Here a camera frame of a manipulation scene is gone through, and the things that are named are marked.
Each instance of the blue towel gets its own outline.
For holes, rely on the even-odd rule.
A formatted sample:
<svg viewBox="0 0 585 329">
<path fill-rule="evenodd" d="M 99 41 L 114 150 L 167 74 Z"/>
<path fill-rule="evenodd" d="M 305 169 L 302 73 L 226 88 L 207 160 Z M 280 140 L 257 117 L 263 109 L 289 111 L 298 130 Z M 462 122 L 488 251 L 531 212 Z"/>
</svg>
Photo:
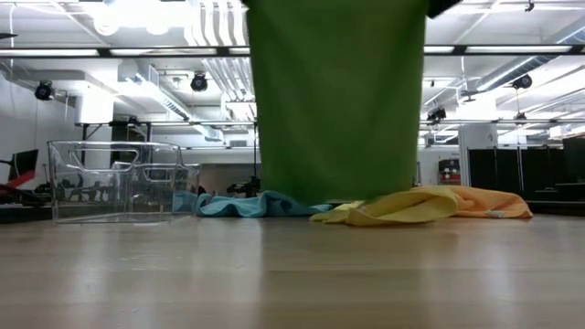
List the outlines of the blue towel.
<svg viewBox="0 0 585 329">
<path fill-rule="evenodd" d="M 197 199 L 195 213 L 200 217 L 295 217 L 311 216 L 331 210 L 329 205 L 305 207 L 280 193 L 266 191 L 261 196 L 236 198 L 203 194 Z"/>
</svg>

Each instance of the air duct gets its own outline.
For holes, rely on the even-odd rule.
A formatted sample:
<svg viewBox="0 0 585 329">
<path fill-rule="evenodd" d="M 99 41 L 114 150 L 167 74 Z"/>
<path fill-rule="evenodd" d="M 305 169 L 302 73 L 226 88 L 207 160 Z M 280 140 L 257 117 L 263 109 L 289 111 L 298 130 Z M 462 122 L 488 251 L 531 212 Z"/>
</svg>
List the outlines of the air duct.
<svg viewBox="0 0 585 329">
<path fill-rule="evenodd" d="M 577 22 L 565 27 L 556 35 L 546 40 L 545 43 L 556 44 L 585 44 L 585 19 L 579 19 Z M 475 83 L 475 90 L 464 90 L 462 96 L 472 96 L 481 92 L 494 90 L 506 83 L 512 82 L 526 75 L 533 69 L 537 69 L 551 60 L 557 58 L 557 55 L 534 56 L 530 58 L 517 58 L 504 66 L 496 69 L 492 73 L 479 79 Z"/>
</svg>

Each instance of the transparent storage box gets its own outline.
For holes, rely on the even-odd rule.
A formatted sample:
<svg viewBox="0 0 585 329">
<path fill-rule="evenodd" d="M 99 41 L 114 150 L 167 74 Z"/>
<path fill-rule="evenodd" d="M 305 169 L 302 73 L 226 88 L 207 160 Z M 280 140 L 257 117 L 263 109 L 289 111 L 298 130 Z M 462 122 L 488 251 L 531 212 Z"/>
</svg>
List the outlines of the transparent storage box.
<svg viewBox="0 0 585 329">
<path fill-rule="evenodd" d="M 199 167 L 183 165 L 176 145 L 50 142 L 48 153 L 55 223 L 161 222 L 193 212 Z"/>
</svg>

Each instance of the cloth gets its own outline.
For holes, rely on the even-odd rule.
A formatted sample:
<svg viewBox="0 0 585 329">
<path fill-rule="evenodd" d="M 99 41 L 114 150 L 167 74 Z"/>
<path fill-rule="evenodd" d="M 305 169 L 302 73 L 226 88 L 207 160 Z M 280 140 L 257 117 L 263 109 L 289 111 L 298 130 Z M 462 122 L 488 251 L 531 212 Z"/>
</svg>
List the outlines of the cloth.
<svg viewBox="0 0 585 329">
<path fill-rule="evenodd" d="M 199 196 L 195 213 L 200 217 L 296 217 L 311 216 L 331 210 L 329 205 L 305 207 L 277 192 L 265 191 L 260 196 L 236 198 Z"/>
<path fill-rule="evenodd" d="M 249 0 L 262 187 L 305 204 L 408 191 L 428 0 Z"/>
<path fill-rule="evenodd" d="M 466 186 L 425 186 L 383 196 L 366 204 L 355 202 L 314 215 L 312 221 L 352 226 L 426 223 L 449 217 L 532 218 L 515 194 Z"/>
</svg>

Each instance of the ceiling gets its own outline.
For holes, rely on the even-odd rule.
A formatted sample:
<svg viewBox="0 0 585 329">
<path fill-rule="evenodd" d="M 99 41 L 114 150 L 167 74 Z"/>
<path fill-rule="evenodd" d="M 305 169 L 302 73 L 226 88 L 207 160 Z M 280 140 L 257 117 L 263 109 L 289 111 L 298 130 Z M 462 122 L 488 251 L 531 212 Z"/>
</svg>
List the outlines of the ceiling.
<svg viewBox="0 0 585 329">
<path fill-rule="evenodd" d="M 231 45 L 241 45 L 242 42 L 244 44 L 247 42 L 242 12 L 239 3 L 235 0 L 164 2 L 157 3 L 158 6 L 152 11 L 145 10 L 147 5 L 144 4 L 154 0 L 140 0 L 138 3 L 136 2 L 138 0 L 126 1 L 133 5 L 140 4 L 138 6 L 141 8 L 142 18 L 128 18 L 128 21 L 132 23 L 127 24 L 126 27 L 119 27 L 109 36 L 96 31 L 94 21 L 102 17 L 100 14 L 103 5 L 94 1 L 69 0 L 57 4 L 39 0 L 13 6 L 2 4 L 3 0 L 0 0 L 0 27 L 2 27 L 2 32 L 12 30 L 19 35 L 14 39 L 16 48 L 205 46 L 205 43 L 212 43 L 212 38 L 216 39 L 218 45 L 226 45 L 226 42 Z M 555 37 L 558 36 L 559 31 L 567 26 L 585 27 L 585 0 L 536 0 L 535 4 L 535 9 L 527 13 L 525 12 L 527 0 L 463 0 L 443 15 L 428 20 L 426 43 L 510 45 L 555 43 L 557 42 Z M 209 8 L 213 8 L 213 12 L 209 13 Z M 227 38 L 221 35 L 224 14 L 226 15 L 225 22 L 229 27 Z M 183 25 L 194 20 L 198 21 L 198 27 L 189 28 L 189 33 L 186 34 Z M 153 35 L 144 26 L 153 21 L 172 23 L 168 24 L 170 27 L 166 33 Z M 203 39 L 198 38 L 197 33 L 192 33 L 196 30 L 201 33 Z M 214 36 L 208 35 L 208 31 L 212 31 Z M 12 46 L 10 40 L 0 41 L 0 48 Z M 469 109 L 475 109 L 478 106 L 473 103 L 464 103 L 464 98 L 457 96 L 457 90 L 471 88 L 475 81 L 515 59 L 513 57 L 425 58 L 422 102 L 427 106 L 421 108 L 421 117 L 426 118 L 427 112 L 437 106 L 443 106 L 451 116 L 471 112 Z M 218 111 L 222 103 L 239 98 L 235 93 L 230 98 L 226 95 L 226 89 L 237 90 L 243 95 L 244 101 L 253 101 L 251 98 L 253 90 L 250 90 L 250 85 L 246 85 L 246 83 L 250 84 L 248 81 L 250 76 L 246 71 L 249 63 L 246 60 L 230 62 L 231 60 L 228 59 L 224 63 L 219 61 L 206 63 L 196 58 L 154 58 L 137 59 L 136 65 L 139 68 L 153 66 L 160 74 L 160 87 L 171 93 L 174 99 L 184 104 L 193 113 L 217 118 L 217 113 L 208 112 Z M 216 66 L 216 71 L 210 71 L 210 64 L 211 68 Z M 20 59 L 14 63 L 14 68 L 84 70 L 106 84 L 115 85 L 118 80 L 123 83 L 119 77 L 118 65 L 120 65 L 119 60 Z M 570 113 L 574 117 L 580 115 L 575 114 L 575 110 L 578 110 L 580 106 L 585 108 L 585 99 L 577 95 L 564 100 L 563 96 L 585 87 L 582 86 L 585 81 L 582 78 L 585 76 L 581 78 L 585 74 L 583 67 L 585 67 L 585 57 L 557 58 L 530 72 L 534 81 L 533 87 L 520 90 L 518 101 L 516 101 L 515 90 L 504 87 L 476 95 L 474 99 L 483 104 L 482 106 L 490 104 L 490 111 L 486 111 L 484 115 L 495 118 L 511 118 L 516 113 L 518 104 L 523 111 L 539 109 L 536 112 L 541 117 L 558 116 L 562 113 Z M 207 73 L 209 87 L 204 92 L 195 93 L 189 87 L 188 83 L 196 71 Z M 228 74 L 233 74 L 234 79 L 230 80 Z M 554 105 L 548 106 L 552 101 L 555 101 Z M 165 113 L 164 108 L 157 107 L 156 101 L 148 100 L 148 97 L 144 95 L 123 95 L 123 101 L 116 106 L 117 111 L 121 112 Z M 241 112 L 241 115 L 236 115 L 236 119 L 244 120 L 247 116 L 250 117 L 249 104 L 233 105 L 233 107 Z"/>
</svg>

